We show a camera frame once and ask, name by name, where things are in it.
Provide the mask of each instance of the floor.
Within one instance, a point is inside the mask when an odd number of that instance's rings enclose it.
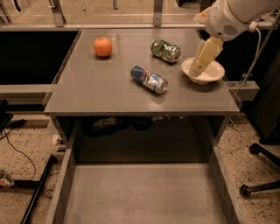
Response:
[[[118,10],[114,10],[112,0],[60,1],[68,24],[92,23],[149,23],[152,21],[152,2],[144,0],[119,0]],[[53,15],[48,1],[19,0],[21,11],[15,10],[11,0],[3,0],[12,21],[19,25],[53,24]],[[190,22],[200,8],[196,3],[179,8],[174,0],[164,1],[164,22]],[[52,145],[53,133],[46,133],[49,123],[43,115],[15,115],[13,120],[25,119],[26,124],[14,129],[8,138],[0,141],[0,169],[7,171],[14,179],[39,180],[51,154],[63,157]],[[220,152],[227,172],[238,197],[246,223],[280,223],[280,190],[256,192],[248,199],[239,194],[242,184],[258,185],[279,179],[279,168],[263,156],[253,156],[249,146],[258,142],[259,136],[244,114],[233,117],[220,142]],[[279,146],[265,146],[280,156]],[[60,161],[52,167],[40,196],[31,223],[44,223],[50,206],[52,193],[60,173]],[[0,190],[0,224],[19,223],[32,196],[31,190]]]

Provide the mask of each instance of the chair wheel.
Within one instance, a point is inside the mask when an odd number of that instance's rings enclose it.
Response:
[[[249,148],[251,154],[254,154],[254,155],[259,154],[260,153],[260,149],[261,149],[261,146],[259,144],[257,144],[257,143],[253,143],[250,146],[250,148]]]
[[[251,192],[249,192],[248,190],[248,186],[247,185],[242,185],[241,188],[240,188],[240,194],[243,196],[243,197],[248,197],[250,196]]]

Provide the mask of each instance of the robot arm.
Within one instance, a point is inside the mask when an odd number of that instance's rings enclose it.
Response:
[[[221,53],[223,41],[235,39],[263,13],[280,7],[280,0],[217,0],[194,19],[205,24],[211,37],[201,41],[190,75],[197,77]]]

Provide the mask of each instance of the blue and silver can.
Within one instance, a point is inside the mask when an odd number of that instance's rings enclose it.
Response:
[[[158,74],[152,73],[139,65],[135,65],[130,74],[135,80],[158,94],[164,93],[167,89],[168,82],[165,78],[162,78]]]

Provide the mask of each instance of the silver can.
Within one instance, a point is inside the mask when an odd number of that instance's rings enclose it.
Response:
[[[162,78],[158,74],[152,73],[139,65],[135,65],[130,74],[136,81],[158,94],[164,93],[167,89],[168,81],[165,78]]]
[[[152,43],[150,50],[156,57],[171,63],[177,62],[181,55],[181,50],[178,46],[162,39],[155,40]]]
[[[12,186],[14,186],[14,184],[15,184],[15,181],[11,177],[11,175],[4,170],[0,170],[0,186],[12,187]]]

